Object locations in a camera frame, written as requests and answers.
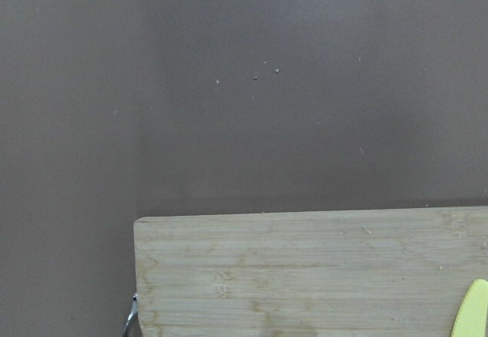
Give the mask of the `wooden cutting board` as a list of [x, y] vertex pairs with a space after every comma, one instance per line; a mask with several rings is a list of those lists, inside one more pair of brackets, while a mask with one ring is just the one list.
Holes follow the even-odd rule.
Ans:
[[487, 276], [487, 208], [176, 217], [133, 225], [145, 336], [447, 336]]

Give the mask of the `yellow plastic knife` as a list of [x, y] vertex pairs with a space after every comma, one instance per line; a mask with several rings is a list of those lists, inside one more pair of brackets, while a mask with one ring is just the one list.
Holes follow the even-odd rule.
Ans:
[[476, 279], [458, 308], [451, 337], [485, 337], [487, 331], [487, 281]]

